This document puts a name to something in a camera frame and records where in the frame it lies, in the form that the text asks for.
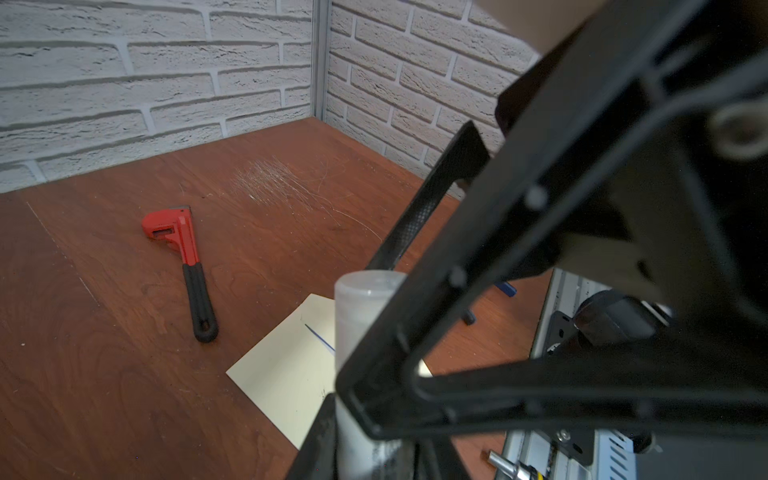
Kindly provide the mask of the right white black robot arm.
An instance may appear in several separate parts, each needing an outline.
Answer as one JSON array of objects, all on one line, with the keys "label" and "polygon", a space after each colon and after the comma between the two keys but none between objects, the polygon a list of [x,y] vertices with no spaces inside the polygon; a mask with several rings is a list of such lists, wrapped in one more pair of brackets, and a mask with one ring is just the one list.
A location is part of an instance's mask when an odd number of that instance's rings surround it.
[{"label": "right white black robot arm", "polygon": [[[610,1],[499,96],[495,154],[449,143],[373,258],[468,191],[345,362],[376,439],[512,428],[767,434],[767,5]],[[503,280],[600,282],[539,358],[420,378]]]}]

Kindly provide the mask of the black yellow screwdriver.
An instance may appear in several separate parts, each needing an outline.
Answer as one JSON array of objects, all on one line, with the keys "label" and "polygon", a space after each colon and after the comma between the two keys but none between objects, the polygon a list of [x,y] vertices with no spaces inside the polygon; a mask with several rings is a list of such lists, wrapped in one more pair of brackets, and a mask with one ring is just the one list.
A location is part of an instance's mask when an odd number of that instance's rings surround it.
[{"label": "black yellow screwdriver", "polygon": [[488,462],[494,466],[498,472],[506,475],[509,479],[515,480],[546,480],[547,477],[534,467],[524,463],[512,463],[500,454],[489,450]]}]

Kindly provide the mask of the cream yellow envelope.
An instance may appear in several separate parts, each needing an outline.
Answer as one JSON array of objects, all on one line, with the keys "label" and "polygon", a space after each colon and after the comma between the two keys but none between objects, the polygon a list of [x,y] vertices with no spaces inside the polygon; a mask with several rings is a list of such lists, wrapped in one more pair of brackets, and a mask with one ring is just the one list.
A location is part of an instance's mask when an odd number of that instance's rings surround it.
[{"label": "cream yellow envelope", "polygon": [[300,448],[324,398],[335,390],[335,301],[309,295],[266,337],[227,370],[243,393]]}]

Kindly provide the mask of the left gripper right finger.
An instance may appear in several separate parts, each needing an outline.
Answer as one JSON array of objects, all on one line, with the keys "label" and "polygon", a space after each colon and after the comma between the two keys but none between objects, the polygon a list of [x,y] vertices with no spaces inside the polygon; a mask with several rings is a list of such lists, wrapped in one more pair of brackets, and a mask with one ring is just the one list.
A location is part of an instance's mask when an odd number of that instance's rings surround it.
[{"label": "left gripper right finger", "polygon": [[470,480],[449,437],[420,439],[416,442],[418,480]]}]

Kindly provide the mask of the red black pipe wrench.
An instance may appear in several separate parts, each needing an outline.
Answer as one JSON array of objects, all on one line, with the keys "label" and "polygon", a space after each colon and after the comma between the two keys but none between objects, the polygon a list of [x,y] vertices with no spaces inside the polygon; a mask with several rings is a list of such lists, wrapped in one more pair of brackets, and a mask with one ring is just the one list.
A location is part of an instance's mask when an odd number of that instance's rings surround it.
[{"label": "red black pipe wrench", "polygon": [[213,342],[219,325],[198,255],[191,208],[180,206],[151,212],[142,219],[141,228],[149,239],[166,242],[179,252],[193,334],[198,342]]}]

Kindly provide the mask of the white letter with blue border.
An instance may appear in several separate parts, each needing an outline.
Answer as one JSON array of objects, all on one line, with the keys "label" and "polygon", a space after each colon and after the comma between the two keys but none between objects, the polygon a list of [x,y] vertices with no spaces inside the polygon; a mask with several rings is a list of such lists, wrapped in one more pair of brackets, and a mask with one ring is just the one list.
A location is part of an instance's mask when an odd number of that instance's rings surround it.
[{"label": "white letter with blue border", "polygon": [[304,325],[312,333],[312,335],[324,345],[324,347],[331,353],[331,355],[335,356],[335,348],[328,341],[326,341],[322,335],[320,335],[317,331],[315,331],[309,324],[305,323]]}]

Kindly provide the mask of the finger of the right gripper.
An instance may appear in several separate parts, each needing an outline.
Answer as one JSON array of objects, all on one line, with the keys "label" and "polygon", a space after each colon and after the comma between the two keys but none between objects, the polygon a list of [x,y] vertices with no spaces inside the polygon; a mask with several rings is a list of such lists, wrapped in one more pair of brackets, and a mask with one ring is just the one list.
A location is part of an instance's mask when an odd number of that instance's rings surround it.
[{"label": "finger of the right gripper", "polygon": [[[767,433],[767,5],[486,1],[539,61],[505,141],[336,391],[375,439],[509,429]],[[553,267],[672,311],[583,353],[420,378],[485,290]]]},{"label": "finger of the right gripper", "polygon": [[471,184],[490,159],[472,121],[466,122],[386,236],[366,270],[393,270],[453,184]]}]

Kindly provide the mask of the white glue stick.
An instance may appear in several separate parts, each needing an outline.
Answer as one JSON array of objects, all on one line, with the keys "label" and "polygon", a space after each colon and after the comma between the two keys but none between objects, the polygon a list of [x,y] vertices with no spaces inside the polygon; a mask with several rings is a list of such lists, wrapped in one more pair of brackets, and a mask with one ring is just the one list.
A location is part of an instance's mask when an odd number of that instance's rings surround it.
[{"label": "white glue stick", "polygon": [[[357,354],[378,316],[406,275],[392,270],[363,270],[343,275],[335,284],[335,368],[348,369],[358,381],[374,379],[373,355],[367,348]],[[339,479],[412,479],[415,452],[403,440],[374,440],[341,398],[335,403],[336,469]]]}]

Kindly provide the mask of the blue handled pliers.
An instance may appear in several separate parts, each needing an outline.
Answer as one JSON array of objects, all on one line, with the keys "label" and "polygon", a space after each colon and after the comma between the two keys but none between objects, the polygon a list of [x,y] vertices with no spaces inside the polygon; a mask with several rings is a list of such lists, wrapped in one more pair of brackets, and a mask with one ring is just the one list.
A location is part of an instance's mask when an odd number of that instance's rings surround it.
[{"label": "blue handled pliers", "polygon": [[477,323],[477,316],[474,309],[478,306],[481,309],[485,309],[486,305],[493,304],[496,300],[499,300],[501,295],[506,298],[513,298],[517,295],[517,288],[509,281],[501,281],[494,284],[493,292],[486,290],[473,305],[468,308],[461,316],[462,322],[467,326],[472,326]]}]

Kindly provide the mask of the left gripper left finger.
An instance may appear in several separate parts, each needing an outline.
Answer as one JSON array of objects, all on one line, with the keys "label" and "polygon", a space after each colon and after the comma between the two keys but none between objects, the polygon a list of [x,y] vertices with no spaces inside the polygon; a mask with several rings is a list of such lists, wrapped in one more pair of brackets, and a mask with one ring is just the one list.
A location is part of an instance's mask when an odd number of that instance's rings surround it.
[{"label": "left gripper left finger", "polygon": [[330,393],[324,398],[285,479],[335,480],[336,446],[336,397]]}]

